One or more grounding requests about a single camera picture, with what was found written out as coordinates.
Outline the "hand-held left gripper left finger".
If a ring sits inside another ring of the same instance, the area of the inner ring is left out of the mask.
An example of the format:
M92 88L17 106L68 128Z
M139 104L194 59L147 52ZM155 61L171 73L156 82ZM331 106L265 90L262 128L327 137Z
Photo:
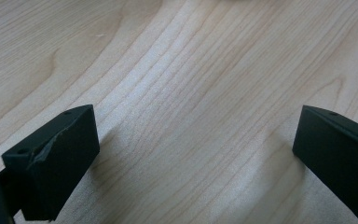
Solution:
M99 152L92 105L64 111L25 137L2 155L9 213L56 219Z

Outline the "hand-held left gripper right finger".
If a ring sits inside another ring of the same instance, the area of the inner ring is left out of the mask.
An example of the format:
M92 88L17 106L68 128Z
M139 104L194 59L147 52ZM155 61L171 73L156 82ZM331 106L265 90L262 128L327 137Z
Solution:
M358 123L302 107L293 153L358 217Z

